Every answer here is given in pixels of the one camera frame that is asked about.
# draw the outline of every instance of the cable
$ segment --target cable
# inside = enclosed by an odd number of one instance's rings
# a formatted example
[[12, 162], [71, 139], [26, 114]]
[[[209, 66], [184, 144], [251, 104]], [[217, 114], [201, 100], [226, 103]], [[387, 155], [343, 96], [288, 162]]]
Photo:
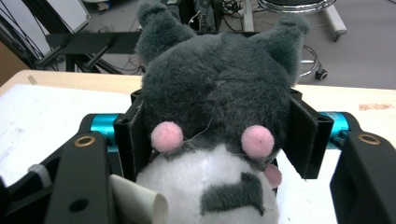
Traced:
[[6, 29], [0, 29], [0, 39], [1, 41], [11, 50], [15, 53], [16, 56], [18, 56], [26, 65], [28, 65], [31, 69], [34, 69], [34, 65], [32, 63], [32, 58], [35, 56], [32, 54], [32, 52], [28, 52], [25, 49], [25, 46], [20, 44], [18, 40], [15, 40], [15, 32], [11, 32], [9, 29], [10, 24], [0, 15], [0, 24], [3, 24]]
[[239, 16], [238, 16], [238, 17], [235, 17], [233, 14], [231, 14], [231, 15], [229, 15], [229, 16], [232, 17], [232, 18], [234, 18], [234, 19], [241, 19], [241, 18], [242, 18], [241, 14], [239, 14], [238, 12], [235, 12], [235, 13], [237, 13]]
[[327, 26], [327, 25], [329, 25], [329, 23], [323, 23], [323, 24], [320, 24], [320, 25], [311, 26], [310, 29], [315, 29], [315, 28], [319, 28], [319, 27]]
[[31, 51], [26, 42], [23, 41], [22, 37], [18, 34], [15, 28], [0, 15], [0, 23], [2, 23], [6, 29], [7, 33], [3, 32], [7, 35], [9, 45], [14, 47], [14, 49], [18, 52], [18, 55], [21, 55], [22, 60], [28, 65], [30, 68], [35, 68], [33, 61], [36, 60], [35, 53]]
[[261, 17], [266, 16], [267, 14], [270, 14], [270, 13], [271, 13], [270, 11], [264, 10], [264, 11], [256, 11], [256, 13], [253, 15], [254, 15], [255, 20], [257, 20], [257, 19], [260, 19]]
[[132, 31], [132, 29], [134, 28], [134, 23], [136, 22], [136, 17], [134, 17], [134, 21], [132, 22], [131, 28], [129, 28], [129, 32]]
[[43, 56], [43, 53], [41, 52], [41, 50], [38, 48], [38, 46], [35, 44], [35, 42], [30, 38], [30, 36], [28, 34], [26, 34], [22, 28], [20, 27], [20, 25], [18, 24], [18, 22], [15, 20], [15, 18], [12, 16], [11, 12], [8, 10], [8, 7], [4, 4], [3, 0], [0, 0], [1, 4], [3, 5], [3, 7], [5, 8], [5, 10], [7, 12], [5, 12], [2, 8], [0, 8], [0, 10], [5, 14], [5, 16], [7, 16], [7, 18], [9, 20], [11, 20], [19, 29], [16, 30], [14, 26], [12, 26], [12, 29], [15, 33], [18, 34], [19, 37], [21, 37], [22, 39], [24, 39], [24, 41], [27, 42], [27, 44], [30, 46], [30, 48], [33, 50], [33, 53], [35, 54], [35, 57], [38, 59], [39, 57]]
[[235, 30], [228, 22], [227, 20], [223, 17], [223, 20], [225, 21], [225, 24], [227, 24], [228, 28], [232, 31], [241, 31], [241, 30]]
[[[36, 17], [34, 17], [34, 18], [35, 18], [35, 23], [37, 23], [38, 27], [39, 27], [40, 30], [41, 30], [41, 33], [43, 34], [43, 36], [45, 36], [46, 33], [44, 32], [43, 28], [41, 27], [41, 23], [37, 20]], [[56, 66], [56, 69], [55, 69], [52, 65], [50, 65], [50, 67], [51, 67], [54, 71], [59, 71], [58, 60], [57, 60], [57, 59], [55, 60], [55, 66]]]
[[262, 10], [252, 11], [251, 13], [258, 13], [258, 12], [264, 12], [264, 11], [267, 11], [267, 10], [262, 9]]
[[[139, 64], [134, 64], [134, 63], [137, 62], [137, 61], [138, 61], [137, 56], [132, 55], [132, 54], [128, 54], [128, 62], [127, 62], [123, 67], [117, 67], [117, 66], [114, 65], [114, 64], [110, 64], [110, 66], [112, 66], [113, 68], [116, 68], [116, 69], [120, 69], [120, 72], [122, 72], [122, 71], [127, 71], [127, 72], [132, 72], [131, 75], [135, 75], [135, 74], [137, 74], [137, 73], [143, 68], [143, 66], [142, 66], [141, 63], [139, 63]], [[128, 65], [128, 63], [130, 63], [131, 65], [133, 65], [134, 68], [125, 69], [125, 67]]]
[[196, 13], [193, 17], [191, 17], [191, 19], [189, 20], [189, 26], [190, 26], [191, 23], [194, 22], [194, 19], [195, 19], [200, 13], [201, 13], [201, 10], [198, 10], [197, 13]]
[[274, 27], [274, 26], [275, 26], [273, 23], [271, 23], [271, 22], [269, 22], [269, 21], [265, 21], [265, 20], [255, 20], [255, 21], [263, 21], [263, 23], [260, 23], [260, 24], [257, 24], [257, 25], [261, 25], [261, 24], [267, 23], [267, 24], [270, 25], [271, 27]]
[[244, 23], [242, 22], [242, 15], [239, 14], [239, 12], [236, 12], [236, 13], [238, 14], [239, 17], [234, 17], [234, 16], [232, 16], [233, 18], [236, 18], [237, 20], [234, 21], [234, 22], [231, 24], [231, 26], [233, 26], [233, 25], [236, 24], [238, 21], [240, 21], [240, 22], [241, 22], [241, 30], [243, 31], [243, 30], [244, 30]]

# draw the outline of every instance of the gray fur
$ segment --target gray fur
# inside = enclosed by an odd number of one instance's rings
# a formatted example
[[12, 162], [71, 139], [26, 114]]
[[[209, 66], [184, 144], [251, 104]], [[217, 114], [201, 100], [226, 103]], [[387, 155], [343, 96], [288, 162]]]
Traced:
[[[212, 151], [216, 148], [219, 142], [227, 142], [227, 139], [221, 138], [218, 139], [215, 135], [207, 136], [205, 134], [197, 135], [192, 139], [186, 140], [177, 150], [173, 150], [167, 153], [163, 153], [165, 158], [169, 161], [180, 159], [186, 153], [194, 153], [197, 151]], [[254, 170], [264, 170], [265, 164], [270, 163], [272, 158], [266, 158], [263, 161], [253, 160], [249, 158], [241, 147], [238, 147], [236, 144], [227, 144], [227, 151], [231, 154], [239, 157], [243, 161], [246, 161], [252, 169]]]
[[147, 67], [142, 97], [148, 131], [163, 121], [187, 139], [224, 139], [243, 154], [241, 135], [262, 125], [275, 138], [271, 161], [289, 132], [290, 86], [297, 78], [308, 23], [289, 15], [272, 31], [246, 38], [196, 35], [159, 3], [139, 9], [144, 30], [136, 52]]
[[262, 206], [262, 183], [249, 173], [241, 174], [237, 184], [211, 186], [201, 199], [201, 213], [225, 212], [244, 206], [253, 206], [260, 215], [264, 215]]

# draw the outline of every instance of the plush toy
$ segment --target plush toy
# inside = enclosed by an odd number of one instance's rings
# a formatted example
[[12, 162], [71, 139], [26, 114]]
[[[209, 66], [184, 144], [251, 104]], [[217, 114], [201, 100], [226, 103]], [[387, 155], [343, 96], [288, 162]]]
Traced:
[[277, 223], [271, 162], [288, 134], [307, 20], [197, 35], [149, 1], [138, 19], [143, 115], [159, 155], [136, 182], [165, 196], [168, 223]]

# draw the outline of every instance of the gray floor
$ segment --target gray floor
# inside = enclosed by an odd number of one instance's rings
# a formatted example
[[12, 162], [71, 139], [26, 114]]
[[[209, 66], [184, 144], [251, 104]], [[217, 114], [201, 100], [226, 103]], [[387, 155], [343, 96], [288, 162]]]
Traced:
[[[85, 32], [127, 32], [138, 28], [136, 0], [113, 0], [113, 8], [99, 12], [96, 5], [85, 3], [92, 15]], [[329, 75], [324, 80], [314, 76], [300, 79], [300, 84], [395, 89], [396, 87], [396, 4], [388, 0], [339, 0], [335, 3], [348, 29], [334, 42], [331, 27], [323, 12], [307, 15], [311, 32], [305, 44], [313, 48]], [[254, 13], [255, 31], [271, 28], [281, 15]], [[227, 18], [235, 30], [240, 22]], [[221, 25], [221, 30], [228, 27]], [[136, 72], [133, 55], [106, 55], [105, 59], [125, 74]]]

